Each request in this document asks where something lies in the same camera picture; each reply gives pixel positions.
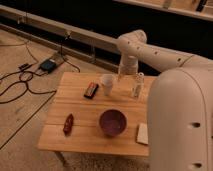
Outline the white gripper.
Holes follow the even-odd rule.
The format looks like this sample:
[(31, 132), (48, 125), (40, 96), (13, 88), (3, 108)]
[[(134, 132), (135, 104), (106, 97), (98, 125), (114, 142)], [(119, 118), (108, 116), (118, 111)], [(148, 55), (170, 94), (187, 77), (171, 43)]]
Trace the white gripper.
[(134, 75), (138, 72), (138, 59), (126, 54), (121, 55), (118, 69), (117, 81), (120, 81), (124, 75)]

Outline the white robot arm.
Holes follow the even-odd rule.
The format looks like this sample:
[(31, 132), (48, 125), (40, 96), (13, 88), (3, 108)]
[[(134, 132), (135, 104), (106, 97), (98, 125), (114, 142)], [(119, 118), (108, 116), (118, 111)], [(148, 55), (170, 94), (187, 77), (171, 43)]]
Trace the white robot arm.
[(120, 76), (140, 61), (160, 72), (147, 100), (150, 171), (213, 171), (213, 60), (149, 45), (142, 30), (116, 45)]

